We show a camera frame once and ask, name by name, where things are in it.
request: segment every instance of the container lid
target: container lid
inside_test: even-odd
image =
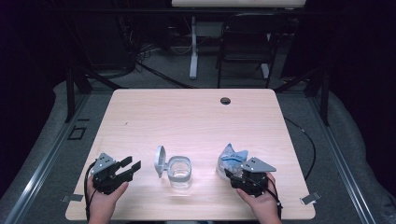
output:
[[[157,147],[157,151],[155,152],[154,167],[159,178],[163,176],[163,171],[168,169],[168,164],[166,163],[166,152],[163,146]]]

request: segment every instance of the hole in table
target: hole in table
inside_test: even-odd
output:
[[[223,97],[220,99],[220,102],[222,105],[229,105],[231,103],[231,100],[228,97]]]

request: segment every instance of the human hand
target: human hand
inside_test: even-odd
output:
[[[122,183],[114,192],[109,195],[95,192],[93,187],[93,177],[90,176],[87,183],[89,198],[92,198],[90,204],[90,222],[94,224],[108,223],[113,216],[116,202],[120,196],[128,189],[128,182]]]
[[[267,177],[272,180],[268,181],[268,189],[275,193],[275,179],[271,173],[267,173]],[[253,215],[261,224],[277,224],[282,223],[277,215],[276,199],[268,192],[255,198],[246,194],[242,189],[237,189],[238,195],[250,206]]]

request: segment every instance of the wooden table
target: wooden table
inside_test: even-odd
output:
[[[220,99],[231,100],[223,105]],[[142,161],[134,180],[117,203],[113,219],[247,220],[255,219],[229,181],[216,173],[218,156],[228,143],[247,149],[277,171],[276,187],[283,219],[310,219],[312,204],[276,95],[271,90],[118,90],[108,105],[75,194],[83,194],[89,164],[101,152],[117,161]],[[157,146],[167,159],[186,156],[192,165],[191,187],[176,191],[166,173],[154,168]],[[66,217],[85,219],[85,202],[70,202]]]

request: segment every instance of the wire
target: wire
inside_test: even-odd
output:
[[[312,140],[312,138],[309,136],[309,134],[302,128],[302,127],[300,127],[299,125],[297,125],[296,123],[294,123],[293,121],[291,121],[290,119],[288,119],[288,118],[285,118],[285,117],[283,117],[285,120],[287,120],[288,122],[290,122],[290,123],[292,123],[294,126],[296,126],[298,129],[300,129],[301,130],[301,132],[303,132],[303,134],[305,134],[305,136],[308,138],[308,140],[311,142],[311,144],[312,144],[312,148],[313,148],[313,151],[314,151],[314,158],[312,159],[312,163],[311,163],[311,166],[309,167],[309,170],[308,170],[308,173],[306,173],[306,175],[305,175],[305,177],[304,177],[304,180],[307,180],[308,179],[308,177],[309,177],[309,175],[311,175],[311,172],[312,172],[312,169],[314,168],[314,165],[315,165],[315,162],[316,162],[316,160],[317,160],[317,148],[315,147],[315,143],[314,143],[314,141]]]
[[[199,43],[197,43],[196,45],[197,45],[197,46],[200,46],[200,45],[202,45],[203,43],[205,43],[207,40],[210,40],[210,39],[212,39],[210,36],[206,36],[206,37],[204,37]],[[185,41],[185,37],[180,37],[179,40]],[[183,54],[188,53],[188,52],[191,50],[191,48],[192,48],[192,45],[188,45],[188,46],[171,46],[171,47],[170,47],[170,49],[171,49],[175,54],[178,54],[178,55],[183,55]],[[182,52],[179,52],[179,51],[177,51],[177,49],[186,49],[186,50],[184,50],[184,51],[182,51]]]
[[[105,78],[107,78],[107,79],[112,79],[112,78],[117,78],[117,77],[125,77],[125,76],[127,76],[128,74],[130,74],[130,73],[132,73],[134,71],[134,68],[126,68],[126,69],[124,69],[123,71],[121,71],[120,73],[117,73],[117,74],[112,74],[112,75],[105,75],[105,74],[99,74],[99,72],[98,72],[98,74],[101,76],[101,77],[105,77]]]
[[[272,179],[268,178],[267,179],[272,183],[272,185],[274,186],[274,190],[275,193],[273,193],[271,190],[268,189],[268,187],[264,187],[263,185],[261,185],[260,183],[258,183],[257,181],[253,180],[252,178],[248,178],[248,180],[250,180],[251,182],[253,182],[254,184],[256,184],[257,186],[260,186],[262,189],[264,189],[266,192],[268,192],[276,201],[276,207],[277,207],[277,215],[279,216],[279,218],[282,217],[282,203],[280,202],[279,198],[277,197],[277,190],[276,190],[276,186],[275,183],[272,181]]]
[[[88,175],[90,174],[90,170],[92,169],[92,167],[96,164],[96,161],[94,161],[89,167],[87,172],[85,173],[85,179],[84,179],[84,197],[85,197],[85,215],[87,216],[87,221],[90,220],[90,205],[91,205],[91,200],[93,195],[91,196],[90,199],[88,199],[88,188],[87,188],[87,182],[88,182]]]
[[[146,44],[140,48],[140,53],[152,52],[153,50],[160,49],[156,44]]]
[[[184,22],[186,22],[186,26],[187,26],[187,28],[189,29],[189,31],[190,31],[190,35],[191,35],[191,38],[192,38],[192,31],[191,31],[191,28],[190,28],[190,26],[189,26],[189,23],[187,22],[187,20],[186,20],[186,18],[185,17],[183,17],[183,20],[184,20]],[[183,52],[178,52],[176,49],[185,49],[185,48],[187,48],[186,50],[184,50]],[[175,54],[178,54],[178,55],[182,55],[182,54],[186,54],[186,53],[188,53],[190,50],[191,50],[191,48],[192,48],[192,44],[190,44],[189,46],[185,46],[185,47],[174,47],[174,46],[171,46],[171,50],[175,53]]]
[[[182,82],[176,81],[176,80],[174,80],[174,79],[172,79],[172,78],[170,78],[170,77],[168,77],[168,76],[166,76],[166,75],[164,75],[164,74],[162,74],[162,73],[160,73],[160,72],[158,72],[158,71],[156,71],[156,70],[154,70],[154,69],[152,69],[150,67],[145,66],[144,64],[142,64],[139,61],[136,61],[136,63],[139,64],[144,69],[148,70],[150,73],[154,74],[155,76],[163,78],[165,81],[177,86],[178,88],[181,87],[181,88],[185,88],[185,89],[197,89],[194,86],[187,85],[187,84],[184,84]]]

